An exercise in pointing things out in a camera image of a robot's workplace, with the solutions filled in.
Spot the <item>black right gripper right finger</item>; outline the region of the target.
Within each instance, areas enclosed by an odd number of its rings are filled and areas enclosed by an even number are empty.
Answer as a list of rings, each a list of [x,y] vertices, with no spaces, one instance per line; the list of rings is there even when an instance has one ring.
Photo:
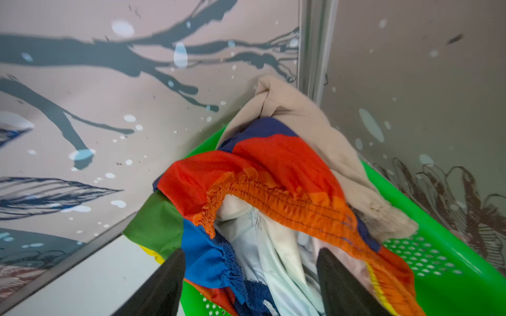
[[[319,251],[316,267],[327,315],[390,314],[327,248]]]

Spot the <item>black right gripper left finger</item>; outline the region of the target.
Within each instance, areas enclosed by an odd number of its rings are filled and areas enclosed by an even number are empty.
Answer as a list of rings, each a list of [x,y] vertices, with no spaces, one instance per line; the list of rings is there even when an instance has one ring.
[[[175,250],[113,316],[174,316],[179,309],[185,274],[185,254]]]

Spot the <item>rainbow striped shorts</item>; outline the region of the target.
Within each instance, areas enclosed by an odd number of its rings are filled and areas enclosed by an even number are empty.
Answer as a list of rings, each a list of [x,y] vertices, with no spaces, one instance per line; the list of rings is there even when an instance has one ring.
[[[172,164],[125,236],[159,263],[182,249],[184,279],[232,315],[325,315],[338,301],[422,315],[412,271],[383,246],[416,231],[390,205],[355,209],[308,144],[262,118]]]

